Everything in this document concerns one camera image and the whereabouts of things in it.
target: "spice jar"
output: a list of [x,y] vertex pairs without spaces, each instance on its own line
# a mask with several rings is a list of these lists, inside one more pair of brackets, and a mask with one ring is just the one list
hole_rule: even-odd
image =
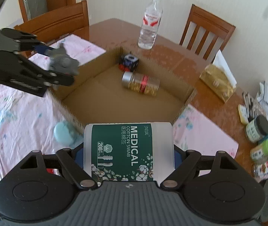
[[253,161],[258,161],[264,156],[268,156],[268,139],[250,151],[250,157]]
[[147,75],[125,72],[121,84],[135,92],[156,96],[160,81]]
[[252,143],[268,135],[268,121],[263,115],[259,115],[246,126],[246,136]]

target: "bottle label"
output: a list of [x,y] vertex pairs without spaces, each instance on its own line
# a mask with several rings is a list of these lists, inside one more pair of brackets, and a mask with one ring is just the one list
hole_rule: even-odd
[[143,75],[141,85],[140,85],[140,90],[139,90],[140,93],[144,93],[148,79],[149,77],[147,75]]
[[98,186],[110,181],[153,181],[150,123],[92,127],[91,175]]
[[262,148],[251,153],[251,159],[254,161],[261,159],[263,156],[264,156],[264,152],[263,152]]
[[251,122],[248,123],[248,125],[246,127],[246,132],[247,132],[247,136],[248,136],[249,140],[252,143],[257,142],[258,140],[260,140],[262,138],[261,135],[256,131],[254,120],[252,120]]
[[143,17],[144,25],[155,28],[159,26],[159,23],[160,23],[160,17],[144,13],[144,17]]
[[260,180],[268,179],[268,161],[256,166],[256,172]]

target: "white plastic container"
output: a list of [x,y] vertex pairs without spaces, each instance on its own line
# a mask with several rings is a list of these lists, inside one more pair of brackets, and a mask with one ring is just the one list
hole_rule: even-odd
[[162,13],[161,0],[152,0],[151,4],[146,7],[138,39],[140,48],[151,49],[153,47]]
[[157,181],[175,169],[169,122],[89,124],[84,132],[84,170],[104,180]]

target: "green label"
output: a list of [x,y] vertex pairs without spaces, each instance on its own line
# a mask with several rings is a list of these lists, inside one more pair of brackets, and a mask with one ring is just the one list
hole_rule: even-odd
[[153,181],[151,124],[94,125],[91,137],[92,178]]

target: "green lid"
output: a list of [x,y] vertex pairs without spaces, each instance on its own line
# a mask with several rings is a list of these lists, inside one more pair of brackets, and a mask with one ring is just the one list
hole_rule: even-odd
[[261,143],[262,145],[262,151],[264,152],[265,155],[268,155],[268,139],[266,139],[265,141],[263,141]]

